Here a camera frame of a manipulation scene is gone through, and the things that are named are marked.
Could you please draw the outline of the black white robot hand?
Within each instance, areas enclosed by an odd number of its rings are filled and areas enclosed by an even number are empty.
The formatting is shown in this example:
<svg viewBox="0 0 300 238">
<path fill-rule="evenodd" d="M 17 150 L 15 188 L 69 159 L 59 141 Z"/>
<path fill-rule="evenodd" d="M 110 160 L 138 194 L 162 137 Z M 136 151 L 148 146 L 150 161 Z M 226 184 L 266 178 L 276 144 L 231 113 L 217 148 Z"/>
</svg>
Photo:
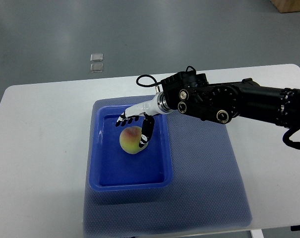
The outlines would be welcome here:
<svg viewBox="0 0 300 238">
<path fill-rule="evenodd" d="M 147 145 L 152 138 L 155 124 L 154 116 L 166 112 L 162 108 L 163 103 L 160 101 L 159 96 L 160 94 L 156 95 L 152 100 L 128 107 L 117 119 L 116 127 L 131 124 L 133 121 L 138 121 L 140 117 L 144 117 L 139 148 Z"/>
</svg>

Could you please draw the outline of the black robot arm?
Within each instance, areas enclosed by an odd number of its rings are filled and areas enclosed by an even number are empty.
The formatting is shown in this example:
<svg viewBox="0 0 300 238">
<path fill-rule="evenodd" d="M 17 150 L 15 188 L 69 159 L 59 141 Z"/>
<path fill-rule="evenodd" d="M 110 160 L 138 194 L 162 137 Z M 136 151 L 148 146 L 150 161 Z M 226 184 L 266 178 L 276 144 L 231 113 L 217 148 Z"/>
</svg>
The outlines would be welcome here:
<svg viewBox="0 0 300 238">
<path fill-rule="evenodd" d="M 288 129 L 282 141 L 300 150 L 300 89 L 260 86 L 252 78 L 210 84 L 204 73 L 181 71 L 161 80 L 172 110 L 221 124 L 241 116 Z"/>
</svg>

